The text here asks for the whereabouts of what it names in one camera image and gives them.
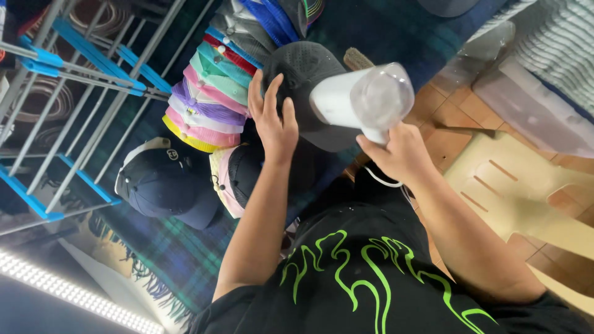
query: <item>cap logo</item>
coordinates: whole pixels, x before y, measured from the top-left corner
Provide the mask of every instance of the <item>cap logo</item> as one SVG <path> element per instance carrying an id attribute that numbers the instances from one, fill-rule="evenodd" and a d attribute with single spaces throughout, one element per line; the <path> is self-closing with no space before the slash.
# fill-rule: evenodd
<path id="1" fill-rule="evenodd" d="M 179 158 L 178 152 L 176 150 L 167 150 L 167 155 L 171 160 L 177 160 Z"/>

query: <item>plastic chair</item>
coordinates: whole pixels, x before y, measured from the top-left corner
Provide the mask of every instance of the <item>plastic chair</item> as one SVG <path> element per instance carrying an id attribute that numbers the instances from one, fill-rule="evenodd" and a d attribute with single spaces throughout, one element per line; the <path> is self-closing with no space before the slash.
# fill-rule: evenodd
<path id="1" fill-rule="evenodd" d="M 569 184 L 594 190 L 594 175 L 555 166 L 502 131 L 436 127 L 472 136 L 444 177 L 503 240 L 518 232 L 594 260 L 594 228 L 546 203 Z M 594 298 L 529 267 L 549 290 L 594 316 Z"/>

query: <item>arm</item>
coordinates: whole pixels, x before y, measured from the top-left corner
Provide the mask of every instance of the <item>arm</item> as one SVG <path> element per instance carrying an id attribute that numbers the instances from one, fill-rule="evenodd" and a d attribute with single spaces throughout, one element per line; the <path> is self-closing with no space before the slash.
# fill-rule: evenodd
<path id="1" fill-rule="evenodd" d="M 363 151 L 391 178 L 415 194 L 435 246 L 456 278 L 477 299 L 534 301 L 545 291 L 526 264 L 456 194 L 436 170 L 417 127 L 400 123 L 382 149 L 364 136 Z"/>
<path id="2" fill-rule="evenodd" d="M 240 286 L 264 284 L 279 263 L 289 170 L 299 131 L 290 99 L 284 101 L 283 120 L 276 112 L 282 74 L 271 82 L 264 100 L 261 80 L 258 70 L 249 84 L 248 107 L 264 146 L 264 166 L 223 257 L 213 301 Z"/>

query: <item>black t-shirt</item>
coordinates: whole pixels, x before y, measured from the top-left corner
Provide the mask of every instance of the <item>black t-shirt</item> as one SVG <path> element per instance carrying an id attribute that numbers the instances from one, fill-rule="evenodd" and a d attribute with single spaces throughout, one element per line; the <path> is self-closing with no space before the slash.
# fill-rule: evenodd
<path id="1" fill-rule="evenodd" d="M 431 263 L 414 212 L 393 217 L 360 203 L 313 217 L 266 284 L 222 296 L 191 332 L 591 332 L 549 293 L 527 305 L 477 303 Z"/>

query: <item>hand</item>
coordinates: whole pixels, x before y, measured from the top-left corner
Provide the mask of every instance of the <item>hand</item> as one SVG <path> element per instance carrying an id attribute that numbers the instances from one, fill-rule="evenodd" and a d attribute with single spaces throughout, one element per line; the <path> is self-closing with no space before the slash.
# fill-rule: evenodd
<path id="1" fill-rule="evenodd" d="M 257 70 L 249 83 L 248 108 L 256 123 L 256 130 L 264 146 L 265 163 L 277 166 L 290 165 L 299 140 L 293 100 L 283 102 L 283 119 L 276 112 L 276 93 L 283 82 L 283 74 L 270 83 L 264 99 L 260 95 L 262 71 Z"/>
<path id="2" fill-rule="evenodd" d="M 385 149 L 363 135 L 357 136 L 357 142 L 384 174 L 411 188 L 428 180 L 428 176 L 437 171 L 421 133 L 414 125 L 401 122 L 391 128 L 390 141 Z"/>

